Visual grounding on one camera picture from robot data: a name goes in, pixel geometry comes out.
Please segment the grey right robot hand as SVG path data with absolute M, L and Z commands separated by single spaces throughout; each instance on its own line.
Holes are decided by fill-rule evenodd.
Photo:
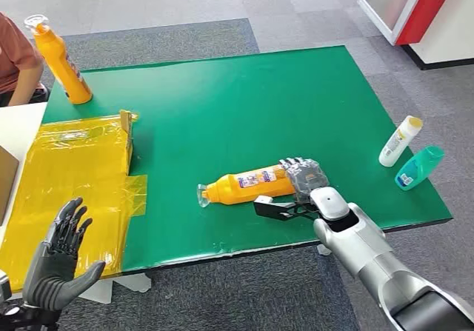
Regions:
M 291 182 L 295 191 L 294 197 L 300 204 L 309 203 L 309 196 L 312 190 L 329 185 L 325 173 L 318 162 L 312 159 L 285 158 L 280 159 L 279 163 Z

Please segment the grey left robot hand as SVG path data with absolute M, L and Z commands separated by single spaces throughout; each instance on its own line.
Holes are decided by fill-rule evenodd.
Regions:
M 106 262 L 94 261 L 86 272 L 75 275 L 78 250 L 93 221 L 79 224 L 88 208 L 82 198 L 70 200 L 55 216 L 34 253 L 23 286 L 23 301 L 30 306 L 57 312 L 88 290 L 103 274 Z

